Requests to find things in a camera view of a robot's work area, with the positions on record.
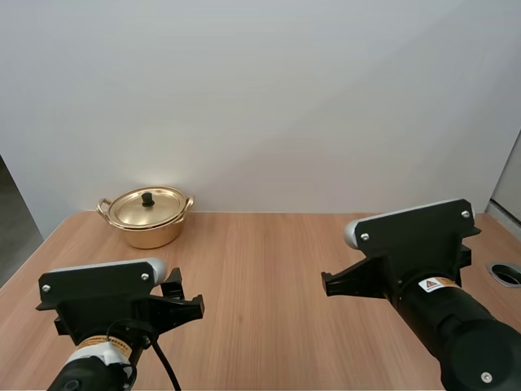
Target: cable hole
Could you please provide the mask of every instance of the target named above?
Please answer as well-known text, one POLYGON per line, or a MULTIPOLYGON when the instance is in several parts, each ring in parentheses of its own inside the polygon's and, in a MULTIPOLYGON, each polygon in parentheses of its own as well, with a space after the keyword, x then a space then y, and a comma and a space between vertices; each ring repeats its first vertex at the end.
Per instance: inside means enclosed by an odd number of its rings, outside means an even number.
POLYGON ((521 287, 521 271, 517 265, 493 264, 488 268, 490 274, 507 287, 521 287))

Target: lid knob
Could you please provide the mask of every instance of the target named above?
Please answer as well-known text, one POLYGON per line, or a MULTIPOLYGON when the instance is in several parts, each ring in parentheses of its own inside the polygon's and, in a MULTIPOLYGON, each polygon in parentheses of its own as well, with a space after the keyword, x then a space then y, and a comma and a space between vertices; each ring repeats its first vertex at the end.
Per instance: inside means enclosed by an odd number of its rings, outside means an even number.
POLYGON ((152 199, 152 193, 149 191, 141 194, 141 199, 143 200, 142 205, 145 207, 149 207, 155 204, 155 201, 152 199))

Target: gold pot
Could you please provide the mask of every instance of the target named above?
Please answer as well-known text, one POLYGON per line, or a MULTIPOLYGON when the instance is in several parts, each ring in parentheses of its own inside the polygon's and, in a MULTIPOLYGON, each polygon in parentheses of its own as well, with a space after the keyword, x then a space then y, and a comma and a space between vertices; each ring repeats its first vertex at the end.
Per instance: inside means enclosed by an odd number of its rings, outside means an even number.
POLYGON ((131 246, 158 248, 181 234, 193 203, 193 197, 173 187, 150 186, 129 191, 113 202, 102 198, 96 210, 131 246))

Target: yellow warning sticker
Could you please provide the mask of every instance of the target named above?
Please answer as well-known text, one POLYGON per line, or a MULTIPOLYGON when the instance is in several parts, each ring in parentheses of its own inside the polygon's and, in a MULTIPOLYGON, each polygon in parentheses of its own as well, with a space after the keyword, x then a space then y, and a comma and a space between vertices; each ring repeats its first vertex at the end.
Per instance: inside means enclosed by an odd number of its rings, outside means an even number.
POLYGON ((423 281, 420 281, 418 285, 425 292, 432 292, 436 289, 446 287, 460 288, 454 281, 452 281, 451 279, 446 279, 445 277, 430 277, 429 279, 424 279, 423 281))
MULTIPOLYGON (((109 336, 109 341, 111 344, 113 344, 116 349, 118 349, 121 354, 123 354, 125 357, 130 358, 130 355, 132 354, 132 349, 130 346, 128 346, 125 342, 122 340, 115 338, 114 336, 109 336)), ((87 338, 86 340, 83 340, 77 347, 77 350, 81 348, 85 348, 87 346, 102 344, 104 342, 107 342, 107 336, 92 336, 90 338, 87 338)))

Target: pot handle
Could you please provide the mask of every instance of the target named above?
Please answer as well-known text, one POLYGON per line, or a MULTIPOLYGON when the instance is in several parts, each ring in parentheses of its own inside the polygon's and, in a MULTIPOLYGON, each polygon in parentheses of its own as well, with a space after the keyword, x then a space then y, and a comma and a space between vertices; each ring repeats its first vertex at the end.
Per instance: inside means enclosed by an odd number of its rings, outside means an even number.
POLYGON ((107 206, 111 206, 112 201, 107 200, 106 198, 102 198, 98 201, 98 204, 96 205, 96 212, 99 213, 101 217, 105 219, 106 222, 108 222, 110 225, 112 225, 111 219, 108 217, 107 212, 105 212, 102 208, 102 205, 106 204, 107 206))
POLYGON ((188 197, 186 199, 185 210, 183 211, 183 214, 190 212, 190 209, 192 209, 193 204, 194 204, 194 197, 192 197, 192 196, 188 197))

